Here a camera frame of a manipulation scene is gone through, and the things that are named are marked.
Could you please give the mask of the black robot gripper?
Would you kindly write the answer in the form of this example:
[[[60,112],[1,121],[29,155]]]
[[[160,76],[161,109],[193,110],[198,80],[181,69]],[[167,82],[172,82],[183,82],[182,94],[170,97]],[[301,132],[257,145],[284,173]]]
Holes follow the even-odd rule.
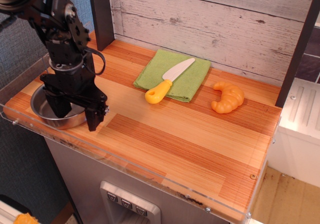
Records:
[[[85,109],[89,131],[95,131],[108,112],[107,96],[95,84],[95,77],[104,72],[105,66],[96,72],[92,53],[49,55],[49,65],[54,74],[40,78],[52,111],[58,118],[64,118],[72,110],[71,103],[81,106]]]

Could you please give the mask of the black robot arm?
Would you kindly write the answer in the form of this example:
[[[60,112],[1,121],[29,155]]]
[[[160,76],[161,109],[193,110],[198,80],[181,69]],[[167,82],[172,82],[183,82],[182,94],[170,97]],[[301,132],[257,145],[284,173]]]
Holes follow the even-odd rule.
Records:
[[[7,28],[17,18],[27,20],[48,50],[54,74],[43,74],[44,93],[55,115],[64,118],[75,104],[84,108],[90,131],[95,131],[108,112],[107,96],[95,85],[93,55],[104,56],[89,48],[89,30],[79,20],[71,0],[0,0],[1,22]]]

